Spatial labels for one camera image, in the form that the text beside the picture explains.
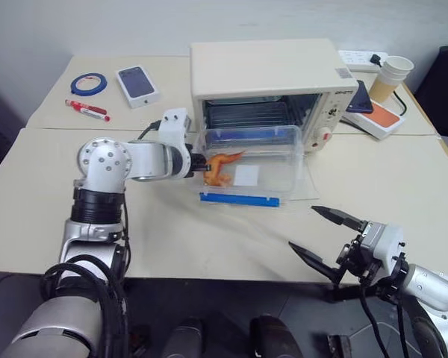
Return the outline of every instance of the orange toy shrimp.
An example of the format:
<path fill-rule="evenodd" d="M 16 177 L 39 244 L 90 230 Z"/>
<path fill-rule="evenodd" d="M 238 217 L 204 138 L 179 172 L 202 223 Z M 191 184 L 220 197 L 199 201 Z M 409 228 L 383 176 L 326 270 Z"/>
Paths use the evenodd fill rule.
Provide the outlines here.
<path fill-rule="evenodd" d="M 236 154 L 218 154 L 214 155 L 206 162 L 206 165 L 211 166 L 209 172 L 204 172 L 204 184 L 210 186 L 229 186 L 231 185 L 231 175 L 219 174 L 223 164 L 229 164 L 235 160 L 239 160 L 244 152 Z"/>

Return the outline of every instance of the power strip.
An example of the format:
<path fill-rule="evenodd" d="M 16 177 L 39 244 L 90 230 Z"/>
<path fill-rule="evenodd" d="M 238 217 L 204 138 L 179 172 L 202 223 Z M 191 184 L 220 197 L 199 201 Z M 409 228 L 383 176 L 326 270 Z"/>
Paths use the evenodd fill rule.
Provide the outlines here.
<path fill-rule="evenodd" d="M 380 56 L 383 63 L 388 57 L 386 52 L 377 51 L 339 51 L 342 61 L 352 72 L 380 72 L 380 68 L 370 62 L 373 54 Z"/>

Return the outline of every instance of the toaster oven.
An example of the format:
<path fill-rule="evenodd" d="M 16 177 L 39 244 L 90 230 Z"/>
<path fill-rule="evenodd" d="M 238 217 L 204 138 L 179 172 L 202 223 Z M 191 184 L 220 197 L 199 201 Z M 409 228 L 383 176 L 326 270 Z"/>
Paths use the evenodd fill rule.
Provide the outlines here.
<path fill-rule="evenodd" d="M 296 125 L 305 151 L 332 138 L 358 88 L 326 39 L 194 43 L 190 61 L 198 131 Z"/>

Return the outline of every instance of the plastic container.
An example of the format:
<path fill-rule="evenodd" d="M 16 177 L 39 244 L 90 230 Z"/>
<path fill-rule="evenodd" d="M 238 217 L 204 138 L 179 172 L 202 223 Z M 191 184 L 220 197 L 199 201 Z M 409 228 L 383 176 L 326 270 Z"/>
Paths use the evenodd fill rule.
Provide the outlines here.
<path fill-rule="evenodd" d="M 261 128 L 222 128 L 201 132 L 193 152 L 209 160 L 217 154 L 243 152 L 223 164 L 220 175 L 230 175 L 229 186 L 208 186 L 197 172 L 188 179 L 203 201 L 278 206 L 294 191 L 302 163 L 302 132 L 294 125 Z"/>

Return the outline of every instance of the floor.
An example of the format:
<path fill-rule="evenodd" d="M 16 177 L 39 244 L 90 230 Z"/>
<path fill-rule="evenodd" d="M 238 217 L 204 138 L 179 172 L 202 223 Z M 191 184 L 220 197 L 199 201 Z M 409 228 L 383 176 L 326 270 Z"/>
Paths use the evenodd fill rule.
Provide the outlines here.
<path fill-rule="evenodd" d="M 38 276 L 0 273 L 1 277 L 0 353 L 41 302 Z M 290 328 L 306 358 L 330 357 L 327 334 L 351 336 L 354 358 L 383 357 L 359 302 L 326 302 L 326 288 L 299 283 L 174 279 L 130 279 L 125 284 L 131 326 L 146 325 L 151 330 L 152 345 L 145 358 L 159 357 L 172 329 L 188 316 L 200 317 L 205 323 L 204 357 L 247 357 L 249 321 L 264 313 L 278 316 Z M 396 327 L 395 309 L 374 298 L 369 305 L 376 320 L 384 322 L 379 328 L 390 357 L 402 357 L 399 337 L 389 328 Z M 410 326 L 406 327 L 407 339 L 417 347 Z M 419 356 L 409 350 L 412 358 Z"/>

